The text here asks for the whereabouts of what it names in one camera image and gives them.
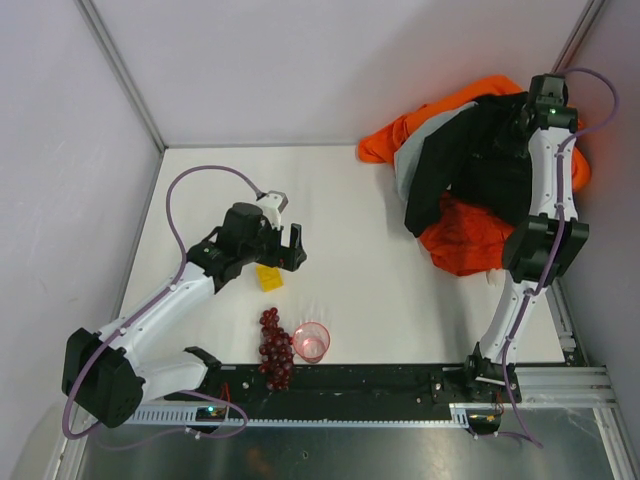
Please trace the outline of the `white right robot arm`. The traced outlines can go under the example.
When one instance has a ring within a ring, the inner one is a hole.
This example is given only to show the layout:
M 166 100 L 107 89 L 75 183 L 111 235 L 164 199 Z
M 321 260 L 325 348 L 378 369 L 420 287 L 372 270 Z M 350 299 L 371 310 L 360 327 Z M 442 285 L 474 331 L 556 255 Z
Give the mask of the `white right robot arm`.
M 531 159 L 530 208 L 506 241 L 503 292 L 487 331 L 464 364 L 467 386 L 475 394 L 516 388 L 519 337 L 539 297 L 566 273 L 589 236 L 573 200 L 578 111 L 568 100 L 564 76 L 537 75 L 514 125 Z

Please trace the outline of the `black cloth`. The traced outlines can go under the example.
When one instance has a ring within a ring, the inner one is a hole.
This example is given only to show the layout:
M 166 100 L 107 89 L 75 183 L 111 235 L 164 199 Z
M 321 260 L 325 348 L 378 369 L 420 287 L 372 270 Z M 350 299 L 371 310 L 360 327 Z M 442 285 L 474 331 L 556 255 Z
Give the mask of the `black cloth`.
M 423 141 L 404 224 L 416 237 L 443 216 L 446 192 L 516 227 L 531 204 L 532 163 L 513 127 L 527 93 L 483 95 Z

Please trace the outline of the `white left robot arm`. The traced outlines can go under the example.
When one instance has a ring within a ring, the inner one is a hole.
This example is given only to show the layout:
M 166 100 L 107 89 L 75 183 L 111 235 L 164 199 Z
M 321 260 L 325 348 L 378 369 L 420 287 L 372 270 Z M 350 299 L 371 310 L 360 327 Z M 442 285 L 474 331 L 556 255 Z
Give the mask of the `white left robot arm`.
M 68 339 L 62 391 L 108 428 L 122 425 L 140 404 L 201 387 L 220 362 L 197 346 L 162 360 L 145 354 L 190 310 L 218 293 L 249 264 L 296 271 L 306 260 L 302 231 L 290 227 L 282 242 L 281 215 L 288 200 L 271 191 L 256 203 L 238 202 L 222 225 L 183 250 L 177 273 L 147 303 L 91 333 L 78 329 Z

